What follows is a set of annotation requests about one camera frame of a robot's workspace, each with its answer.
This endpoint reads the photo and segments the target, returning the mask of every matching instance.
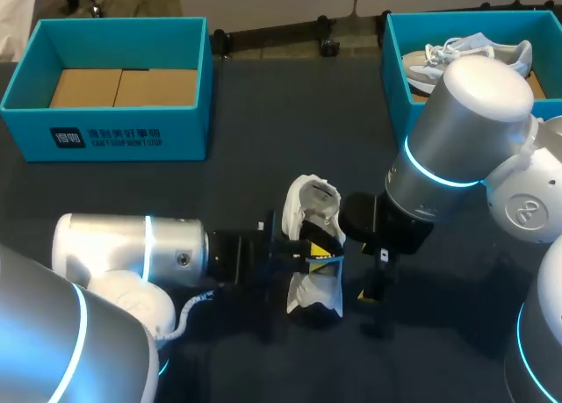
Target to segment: sneaker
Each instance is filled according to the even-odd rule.
[[[425,45],[425,50],[402,56],[407,81],[416,90],[431,94],[447,66],[469,54],[487,56],[509,65],[527,77],[533,62],[533,48],[527,40],[519,45],[500,45],[478,32],[469,37],[448,39],[443,46]]]
[[[341,196],[337,189],[316,175],[299,176],[289,188],[283,209],[282,230],[289,239],[308,239],[320,245],[316,238],[320,230],[338,247],[345,242],[345,234],[338,223]],[[335,263],[315,264],[308,274],[294,273],[287,295],[287,313],[306,308],[307,318],[327,318],[325,312],[343,316],[342,308],[343,257]]]

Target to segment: teal box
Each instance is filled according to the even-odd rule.
[[[194,103],[49,109],[64,68],[196,69]],[[0,112],[28,162],[203,160],[212,93],[205,18],[42,20]]]
[[[562,26],[551,11],[468,11],[389,14],[383,41],[381,75],[394,130],[401,144],[424,103],[410,93],[401,56],[442,45],[451,37],[482,32],[502,44],[529,40],[533,69],[548,99],[535,100],[533,114],[549,119],[562,115]]]

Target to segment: shoe insole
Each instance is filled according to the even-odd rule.
[[[300,190],[300,204],[306,212],[322,214],[326,219],[333,217],[339,207],[334,192],[325,184],[311,181]]]

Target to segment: shoelace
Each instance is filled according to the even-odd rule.
[[[426,63],[431,65],[437,65],[440,62],[444,62],[447,60],[454,60],[460,57],[461,53],[457,50],[462,44],[459,44],[456,47],[451,46],[450,44],[460,40],[460,37],[451,37],[442,46],[431,46],[429,43],[425,45],[425,56],[428,58]]]

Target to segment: black table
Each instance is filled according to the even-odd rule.
[[[396,148],[375,59],[216,62],[206,162],[27,164],[0,126],[0,242],[50,264],[65,212],[198,218],[207,230],[279,219],[292,180],[382,191]],[[12,65],[0,66],[4,90]],[[508,403],[503,352],[546,246],[516,241],[477,188],[417,255],[388,305],[392,340],[360,333],[371,260],[348,242],[344,319],[325,331],[251,305],[203,304],[176,343],[158,402]],[[175,292],[175,299],[183,298]],[[259,332],[272,326],[270,339]]]

